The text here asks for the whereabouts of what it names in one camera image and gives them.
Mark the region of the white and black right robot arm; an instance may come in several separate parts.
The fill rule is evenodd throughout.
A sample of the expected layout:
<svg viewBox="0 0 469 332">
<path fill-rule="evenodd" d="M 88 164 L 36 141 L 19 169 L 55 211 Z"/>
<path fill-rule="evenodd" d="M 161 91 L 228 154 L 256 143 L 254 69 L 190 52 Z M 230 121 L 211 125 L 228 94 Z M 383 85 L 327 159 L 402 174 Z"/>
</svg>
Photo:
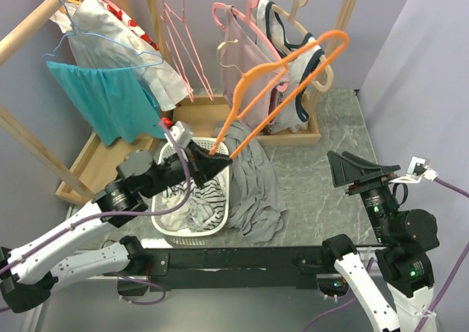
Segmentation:
<svg viewBox="0 0 469 332">
<path fill-rule="evenodd" d="M 322 243 L 324 269 L 338 272 L 365 311 L 374 331 L 414 331 L 429 313 L 434 275 L 428 251 L 437 248 L 437 220 L 426 210 L 400 210 L 396 190 L 437 174 L 425 158 L 412 157 L 407 173 L 397 176 L 398 165 L 381 166 L 350 152 L 327 154 L 333 186 L 359 195 L 381 249 L 374 253 L 393 301 L 389 303 L 363 266 L 358 249 L 346 235 Z"/>
</svg>

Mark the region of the grey tank top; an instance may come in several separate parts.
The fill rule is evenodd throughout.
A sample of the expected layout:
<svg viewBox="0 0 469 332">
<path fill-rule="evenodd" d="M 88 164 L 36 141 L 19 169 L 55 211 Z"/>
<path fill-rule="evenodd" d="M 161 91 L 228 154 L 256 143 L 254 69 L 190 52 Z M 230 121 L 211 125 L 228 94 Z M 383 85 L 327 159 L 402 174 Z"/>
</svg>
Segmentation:
<svg viewBox="0 0 469 332">
<path fill-rule="evenodd" d="M 229 167 L 229 217 L 226 226 L 252 244 L 273 239 L 284 228 L 287 205 L 274 169 L 257 139 L 241 150 Z"/>
</svg>

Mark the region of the orange plastic hanger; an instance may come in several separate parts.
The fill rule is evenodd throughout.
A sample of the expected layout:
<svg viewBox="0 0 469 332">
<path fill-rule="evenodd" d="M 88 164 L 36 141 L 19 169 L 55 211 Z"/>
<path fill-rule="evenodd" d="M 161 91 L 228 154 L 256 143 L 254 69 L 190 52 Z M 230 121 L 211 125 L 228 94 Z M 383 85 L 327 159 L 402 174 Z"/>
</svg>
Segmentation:
<svg viewBox="0 0 469 332">
<path fill-rule="evenodd" d="M 271 88 L 273 88 L 279 80 L 287 73 L 288 71 L 288 63 L 297 59 L 301 54 L 307 52 L 308 50 L 312 49 L 316 45 L 320 45 L 325 41 L 334 41 L 339 40 L 340 44 L 337 45 L 335 49 L 333 49 L 331 54 L 328 54 L 325 61 L 317 66 L 317 68 L 310 73 L 307 78 L 293 90 L 291 94 L 285 98 L 285 100 L 278 105 L 268 116 L 263 119 L 254 129 L 253 131 L 245 138 L 245 140 L 235 149 L 232 154 L 229 156 L 230 158 L 235 158 L 239 155 L 239 153 L 251 142 L 253 138 L 255 138 L 263 129 L 264 127 L 278 115 L 278 113 L 287 106 L 287 104 L 296 98 L 296 96 L 300 93 L 301 90 L 305 89 L 306 86 L 311 83 L 311 81 L 316 78 L 319 73 L 321 73 L 327 65 L 332 64 L 333 61 L 347 48 L 350 38 L 349 35 L 338 29 L 333 29 L 324 34 L 321 34 L 318 39 L 316 39 L 312 43 L 308 43 L 302 48 L 296 50 L 295 52 L 287 55 L 283 59 L 278 62 L 271 62 L 271 63 L 264 63 L 259 64 L 256 67 L 250 69 L 247 73 L 243 73 L 241 75 L 241 79 L 238 81 L 237 86 L 234 89 L 233 99 L 232 99 L 232 109 L 226 118 L 226 121 L 221 128 L 214 146 L 210 150 L 210 154 L 215 154 L 218 145 L 222 142 L 223 138 L 226 136 L 229 126 L 235 121 L 242 119 L 248 111 L 250 111 L 259 101 L 259 99 Z M 275 78 L 269 82 L 267 86 L 265 86 L 261 92 L 244 108 L 240 110 L 240 105 L 245 97 L 245 93 L 247 89 L 252 85 L 255 80 L 259 77 L 274 72 L 276 74 Z"/>
</svg>

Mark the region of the mauve tank top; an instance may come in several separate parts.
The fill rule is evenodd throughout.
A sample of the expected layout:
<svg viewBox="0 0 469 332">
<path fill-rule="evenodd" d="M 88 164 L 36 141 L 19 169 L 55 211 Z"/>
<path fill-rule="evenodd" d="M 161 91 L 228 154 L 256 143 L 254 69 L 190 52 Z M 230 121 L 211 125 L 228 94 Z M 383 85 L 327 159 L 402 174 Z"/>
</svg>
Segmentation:
<svg viewBox="0 0 469 332">
<path fill-rule="evenodd" d="M 225 46 L 221 49 L 221 79 L 223 84 L 224 98 L 229 105 L 232 104 L 233 93 L 241 74 L 248 72 L 259 64 L 275 62 L 267 53 L 263 53 L 254 41 L 245 33 L 237 18 L 232 14 L 231 6 L 225 5 L 221 12 L 224 15 L 224 41 Z M 269 89 L 257 102 L 257 104 L 243 117 L 246 127 L 253 130 L 268 114 L 279 104 L 277 86 L 288 83 L 288 75 L 284 75 L 277 85 Z"/>
</svg>

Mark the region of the black white striped tank top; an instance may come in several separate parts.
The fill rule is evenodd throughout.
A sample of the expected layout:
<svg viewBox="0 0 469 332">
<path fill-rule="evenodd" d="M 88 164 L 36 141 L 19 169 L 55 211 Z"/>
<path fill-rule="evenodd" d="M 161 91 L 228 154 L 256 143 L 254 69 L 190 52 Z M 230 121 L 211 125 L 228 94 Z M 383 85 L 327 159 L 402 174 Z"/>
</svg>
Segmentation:
<svg viewBox="0 0 469 332">
<path fill-rule="evenodd" d="M 224 184 L 217 179 L 208 181 L 203 188 L 198 188 L 191 180 L 191 214 L 189 215 L 189 231 L 206 232 L 216 228 L 224 217 L 226 195 Z"/>
</svg>

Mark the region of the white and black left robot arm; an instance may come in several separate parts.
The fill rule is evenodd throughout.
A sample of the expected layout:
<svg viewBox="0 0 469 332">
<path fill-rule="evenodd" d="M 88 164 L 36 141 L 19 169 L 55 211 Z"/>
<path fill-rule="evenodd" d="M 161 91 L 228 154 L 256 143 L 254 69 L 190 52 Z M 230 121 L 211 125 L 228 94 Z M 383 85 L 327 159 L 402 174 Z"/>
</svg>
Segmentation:
<svg viewBox="0 0 469 332">
<path fill-rule="evenodd" d="M 145 198 L 184 180 L 202 187 L 231 163 L 228 155 L 211 155 L 193 141 L 162 163 L 156 163 L 148 151 L 131 152 L 118 165 L 117 178 L 74 216 L 24 246 L 1 248 L 1 296 L 7 308 L 15 313 L 28 311 L 52 292 L 89 277 L 144 272 L 150 255 L 134 236 L 85 254 L 75 251 L 98 234 L 148 215 Z"/>
</svg>

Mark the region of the thick pink plastic hanger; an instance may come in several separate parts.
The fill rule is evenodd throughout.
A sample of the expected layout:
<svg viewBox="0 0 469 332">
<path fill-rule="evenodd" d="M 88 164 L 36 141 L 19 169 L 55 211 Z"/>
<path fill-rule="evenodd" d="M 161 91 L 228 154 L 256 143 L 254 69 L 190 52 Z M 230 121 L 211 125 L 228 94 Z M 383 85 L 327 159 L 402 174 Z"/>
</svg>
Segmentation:
<svg viewBox="0 0 469 332">
<path fill-rule="evenodd" d="M 276 61 L 280 61 L 281 57 L 276 50 L 276 47 L 272 44 L 272 42 L 267 38 L 265 33 L 256 25 L 255 20 L 252 17 L 253 9 L 256 9 L 259 4 L 259 0 L 248 0 L 246 5 L 246 14 L 242 13 L 238 9 L 231 7 L 232 14 L 236 18 L 240 18 L 244 21 L 250 29 L 264 42 L 264 44 L 269 48 L 270 52 L 273 54 Z M 212 5 L 212 16 L 215 24 L 222 30 L 225 31 L 225 26 L 219 21 L 217 17 L 216 10 L 223 9 L 226 4 L 222 2 L 215 2 Z M 279 92 L 285 92 L 288 88 L 288 83 L 282 83 L 277 86 L 277 90 Z"/>
</svg>

